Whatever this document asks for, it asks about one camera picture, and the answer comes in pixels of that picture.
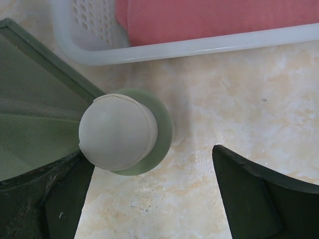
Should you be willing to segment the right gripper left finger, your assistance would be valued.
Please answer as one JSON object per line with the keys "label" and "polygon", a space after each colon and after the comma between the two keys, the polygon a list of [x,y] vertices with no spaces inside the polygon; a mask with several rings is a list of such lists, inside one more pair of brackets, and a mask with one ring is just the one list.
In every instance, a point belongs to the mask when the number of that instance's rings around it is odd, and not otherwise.
{"label": "right gripper left finger", "polygon": [[0,183],[2,239],[73,239],[94,165],[80,151]]}

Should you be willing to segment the white plastic basket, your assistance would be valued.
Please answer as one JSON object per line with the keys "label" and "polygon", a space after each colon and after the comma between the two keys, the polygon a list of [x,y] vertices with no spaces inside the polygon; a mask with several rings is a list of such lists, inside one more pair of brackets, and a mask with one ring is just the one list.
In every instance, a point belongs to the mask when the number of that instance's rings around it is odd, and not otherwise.
{"label": "white plastic basket", "polygon": [[52,0],[71,60],[113,65],[299,43],[319,37],[316,0]]}

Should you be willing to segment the red folded cloth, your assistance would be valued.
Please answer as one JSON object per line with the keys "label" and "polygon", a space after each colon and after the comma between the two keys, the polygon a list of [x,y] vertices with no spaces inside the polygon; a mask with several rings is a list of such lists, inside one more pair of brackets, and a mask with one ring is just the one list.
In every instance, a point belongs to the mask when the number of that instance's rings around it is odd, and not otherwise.
{"label": "red folded cloth", "polygon": [[117,0],[115,6],[132,46],[319,21],[318,0]]}

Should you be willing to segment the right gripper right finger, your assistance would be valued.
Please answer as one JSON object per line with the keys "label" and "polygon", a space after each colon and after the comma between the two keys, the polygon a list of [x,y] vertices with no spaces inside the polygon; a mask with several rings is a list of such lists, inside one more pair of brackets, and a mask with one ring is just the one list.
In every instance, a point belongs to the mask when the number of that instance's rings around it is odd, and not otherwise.
{"label": "right gripper right finger", "polygon": [[212,160],[234,239],[317,239],[319,187],[215,145]]}

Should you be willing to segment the green bottle with beige cap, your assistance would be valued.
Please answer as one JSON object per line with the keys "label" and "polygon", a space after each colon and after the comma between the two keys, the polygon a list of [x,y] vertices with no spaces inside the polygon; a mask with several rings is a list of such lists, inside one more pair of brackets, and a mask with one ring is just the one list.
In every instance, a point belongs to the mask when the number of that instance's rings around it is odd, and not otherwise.
{"label": "green bottle with beige cap", "polygon": [[95,166],[118,175],[144,174],[166,157],[173,123],[164,104],[140,89],[96,98],[79,123],[79,148]]}

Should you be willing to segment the green canvas bag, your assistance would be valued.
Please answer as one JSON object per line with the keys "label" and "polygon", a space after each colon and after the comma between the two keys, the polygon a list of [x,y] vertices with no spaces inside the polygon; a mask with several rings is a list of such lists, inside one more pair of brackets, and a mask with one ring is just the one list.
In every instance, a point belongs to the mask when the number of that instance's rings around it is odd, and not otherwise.
{"label": "green canvas bag", "polygon": [[10,18],[0,22],[0,178],[78,150],[78,126],[103,92]]}

